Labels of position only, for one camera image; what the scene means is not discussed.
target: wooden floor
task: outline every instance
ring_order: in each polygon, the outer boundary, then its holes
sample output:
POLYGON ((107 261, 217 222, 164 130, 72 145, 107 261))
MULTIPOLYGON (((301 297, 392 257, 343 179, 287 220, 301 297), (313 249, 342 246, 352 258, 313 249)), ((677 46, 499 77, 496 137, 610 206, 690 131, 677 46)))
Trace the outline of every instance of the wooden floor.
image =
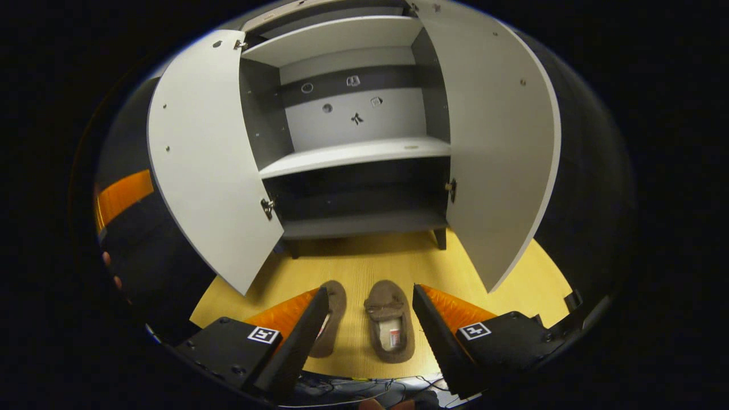
POLYGON ((433 233, 398 233, 300 242, 301 257, 272 254, 243 297, 218 276, 190 320, 204 328, 221 316, 245 320, 264 309, 314 289, 330 279, 347 292, 347 309, 334 353, 308 358, 304 370, 330 376, 392 378, 440 372, 417 316, 415 354, 405 363, 383 363, 370 346, 363 303, 379 280, 397 283, 412 309, 413 284, 450 293, 494 314, 513 310, 539 314, 545 327, 568 314, 564 297, 572 291, 545 251, 532 241, 502 285, 486 293, 456 234, 448 230, 448 249, 438 250, 433 233))

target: orange object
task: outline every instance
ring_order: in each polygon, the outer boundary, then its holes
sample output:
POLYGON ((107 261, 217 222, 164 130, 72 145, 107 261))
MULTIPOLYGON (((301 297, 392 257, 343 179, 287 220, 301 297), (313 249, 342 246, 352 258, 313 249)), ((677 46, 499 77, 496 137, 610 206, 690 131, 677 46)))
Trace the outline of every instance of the orange object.
POLYGON ((251 316, 244 320, 244 322, 253 326, 260 326, 281 332, 282 340, 276 349, 278 351, 284 345, 286 338, 294 330, 294 326, 299 322, 301 315, 309 307, 309 303, 311 303, 318 291, 319 288, 304 292, 301 295, 290 298, 288 301, 281 302, 274 307, 270 307, 259 314, 251 316))
POLYGON ((435 309, 442 317, 448 329, 455 336, 459 328, 472 325, 474 323, 483 322, 496 317, 495 314, 488 310, 481 309, 476 305, 472 305, 466 301, 458 299, 453 295, 449 295, 440 290, 433 289, 426 285, 419 285, 428 295, 435 309))
POLYGON ((125 209, 155 191, 149 169, 124 177, 101 191, 96 201, 96 232, 101 232, 125 209))

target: cabinet leg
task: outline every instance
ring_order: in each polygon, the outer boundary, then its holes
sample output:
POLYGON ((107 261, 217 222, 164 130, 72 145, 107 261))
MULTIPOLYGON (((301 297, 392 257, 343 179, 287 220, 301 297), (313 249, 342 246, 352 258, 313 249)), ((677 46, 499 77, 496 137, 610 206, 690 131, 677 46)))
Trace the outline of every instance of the cabinet leg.
POLYGON ((434 229, 435 240, 438 242, 438 249, 445 250, 445 228, 434 229))
POLYGON ((286 241, 286 248, 291 254, 291 259, 299 258, 299 249, 296 247, 296 244, 293 241, 286 241))

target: open cabinet door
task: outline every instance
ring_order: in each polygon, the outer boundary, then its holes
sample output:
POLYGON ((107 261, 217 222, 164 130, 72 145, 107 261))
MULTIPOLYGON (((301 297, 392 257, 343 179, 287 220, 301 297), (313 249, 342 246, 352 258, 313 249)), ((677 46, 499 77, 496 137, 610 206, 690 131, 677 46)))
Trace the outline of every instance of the open cabinet door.
POLYGON ((155 180, 177 225, 245 295, 284 229, 262 208, 268 196, 243 121, 241 48, 234 48, 243 37, 213 31, 172 60, 152 97, 148 139, 155 180))
POLYGON ((554 186, 557 98, 537 57, 504 24, 451 1, 414 3, 448 98, 456 180, 448 224, 493 291, 529 245, 554 186))

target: slipper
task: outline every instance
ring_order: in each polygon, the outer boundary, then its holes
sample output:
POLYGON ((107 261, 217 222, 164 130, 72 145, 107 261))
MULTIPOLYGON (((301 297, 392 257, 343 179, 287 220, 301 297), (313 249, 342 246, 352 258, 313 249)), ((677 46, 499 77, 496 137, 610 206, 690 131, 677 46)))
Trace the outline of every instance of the slipper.
POLYGON ((394 282, 381 280, 364 301, 370 316, 370 343, 386 363, 402 363, 415 352, 415 333, 405 293, 394 282))
POLYGON ((337 338, 337 330, 339 322, 344 315, 344 309, 347 306, 347 294, 341 283, 330 280, 322 285, 327 289, 329 296, 329 313, 321 324, 319 334, 314 341, 314 345, 309 351, 309 357, 326 357, 334 351, 334 342, 337 338))

